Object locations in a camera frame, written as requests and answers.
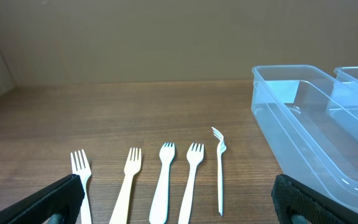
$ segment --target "table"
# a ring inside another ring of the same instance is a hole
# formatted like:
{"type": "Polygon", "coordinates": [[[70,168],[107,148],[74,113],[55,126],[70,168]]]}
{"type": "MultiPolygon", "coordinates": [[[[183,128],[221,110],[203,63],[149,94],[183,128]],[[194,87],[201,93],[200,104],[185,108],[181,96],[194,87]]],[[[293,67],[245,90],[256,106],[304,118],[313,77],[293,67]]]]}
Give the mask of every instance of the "table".
{"type": "Polygon", "coordinates": [[[251,113],[251,99],[252,81],[17,88],[0,98],[0,210],[70,174],[70,152],[84,149],[93,173],[93,223],[108,223],[129,148],[141,147],[129,223],[149,223],[158,153],[163,143],[174,142],[167,223],[177,223],[189,172],[186,152],[200,142],[206,149],[191,223],[276,223],[270,192],[282,171],[251,113]],[[223,217],[212,126],[227,139],[223,217]]]}

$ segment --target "brown wooden surface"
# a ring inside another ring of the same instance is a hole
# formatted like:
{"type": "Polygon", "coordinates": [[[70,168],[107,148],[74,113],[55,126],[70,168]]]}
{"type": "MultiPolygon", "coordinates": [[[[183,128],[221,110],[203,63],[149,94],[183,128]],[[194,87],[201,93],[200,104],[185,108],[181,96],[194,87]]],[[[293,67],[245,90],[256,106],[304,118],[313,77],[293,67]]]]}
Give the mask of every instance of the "brown wooden surface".
{"type": "Polygon", "coordinates": [[[0,210],[71,172],[70,152],[91,163],[93,223],[108,223],[130,147],[141,147],[129,223],[148,223],[164,142],[177,145],[168,223],[177,223],[192,142],[205,143],[191,223],[276,223],[270,191],[281,169],[250,105],[251,81],[118,83],[19,88],[0,99],[0,210]],[[224,216],[218,213],[214,126],[224,134],[224,216]]]}

